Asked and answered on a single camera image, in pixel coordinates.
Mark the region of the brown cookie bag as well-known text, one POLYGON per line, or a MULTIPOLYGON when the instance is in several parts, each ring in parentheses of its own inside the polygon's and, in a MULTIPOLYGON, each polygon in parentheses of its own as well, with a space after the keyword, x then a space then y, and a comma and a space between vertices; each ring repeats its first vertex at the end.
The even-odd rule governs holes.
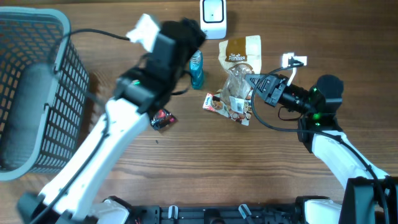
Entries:
POLYGON ((220 93, 220 99, 231 105, 230 96, 246 99, 251 86, 245 80, 247 74, 259 74, 262 67, 261 36, 250 35, 219 43, 218 60, 228 74, 220 93))

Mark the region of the blue mouthwash bottle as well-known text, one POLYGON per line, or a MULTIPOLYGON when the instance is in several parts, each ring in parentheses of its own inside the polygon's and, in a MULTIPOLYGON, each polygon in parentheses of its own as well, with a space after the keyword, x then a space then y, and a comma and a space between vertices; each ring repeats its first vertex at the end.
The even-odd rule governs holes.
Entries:
POLYGON ((203 73, 203 54, 197 50, 189 61, 189 69, 191 73, 191 84, 193 89, 200 90, 204 82, 203 73))

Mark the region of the red white small box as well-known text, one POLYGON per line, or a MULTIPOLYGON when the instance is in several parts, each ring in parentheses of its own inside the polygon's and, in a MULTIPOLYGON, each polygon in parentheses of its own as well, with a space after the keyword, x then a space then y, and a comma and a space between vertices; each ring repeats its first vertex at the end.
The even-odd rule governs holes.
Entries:
POLYGON ((232 105, 228 105, 220 98, 220 94, 207 93, 203 103, 203 109, 220 114, 244 126, 249 125, 252 116, 252 106, 249 100, 230 96, 232 105))

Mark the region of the black red snack packet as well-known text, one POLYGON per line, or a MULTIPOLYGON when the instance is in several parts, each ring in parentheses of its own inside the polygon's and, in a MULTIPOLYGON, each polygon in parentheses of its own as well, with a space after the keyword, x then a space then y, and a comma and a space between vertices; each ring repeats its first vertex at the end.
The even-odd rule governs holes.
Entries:
POLYGON ((151 120, 151 127, 159 132, 166 131, 177 122, 177 118, 168 110, 159 110, 151 120))

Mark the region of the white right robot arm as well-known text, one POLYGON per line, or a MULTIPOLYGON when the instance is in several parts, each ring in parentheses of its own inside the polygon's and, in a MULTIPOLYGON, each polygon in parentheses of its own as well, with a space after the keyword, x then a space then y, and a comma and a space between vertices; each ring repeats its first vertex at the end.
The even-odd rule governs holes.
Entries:
POLYGON ((283 75, 246 75, 245 80, 252 96, 300 113, 294 129, 298 140, 345 190, 342 203, 328 197, 297 197, 293 223, 397 223, 397 178, 365 158, 338 124, 344 90, 338 77, 323 75, 309 90, 291 85, 283 75))

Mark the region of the white barcode scanner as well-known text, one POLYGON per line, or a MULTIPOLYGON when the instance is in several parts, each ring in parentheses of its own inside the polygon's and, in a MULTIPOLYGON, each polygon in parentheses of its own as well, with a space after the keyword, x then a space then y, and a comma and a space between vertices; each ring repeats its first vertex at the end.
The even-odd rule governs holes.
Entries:
POLYGON ((207 39, 224 39, 227 31, 225 0, 200 0, 200 28, 207 39))

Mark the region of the grey plastic mesh basket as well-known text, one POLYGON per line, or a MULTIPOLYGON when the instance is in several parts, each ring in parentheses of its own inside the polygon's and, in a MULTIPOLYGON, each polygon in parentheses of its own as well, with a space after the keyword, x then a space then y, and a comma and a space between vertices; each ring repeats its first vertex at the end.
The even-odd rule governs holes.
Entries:
POLYGON ((76 151, 90 78, 55 9, 1 8, 1 180, 56 173, 76 151))

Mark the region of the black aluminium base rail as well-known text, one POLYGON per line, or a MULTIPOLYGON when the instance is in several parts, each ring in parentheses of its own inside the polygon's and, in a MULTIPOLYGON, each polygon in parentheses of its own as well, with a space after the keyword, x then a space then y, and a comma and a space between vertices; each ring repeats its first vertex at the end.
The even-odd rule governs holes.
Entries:
POLYGON ((283 224, 298 223, 293 205, 220 207, 130 206, 124 223, 130 224, 283 224))

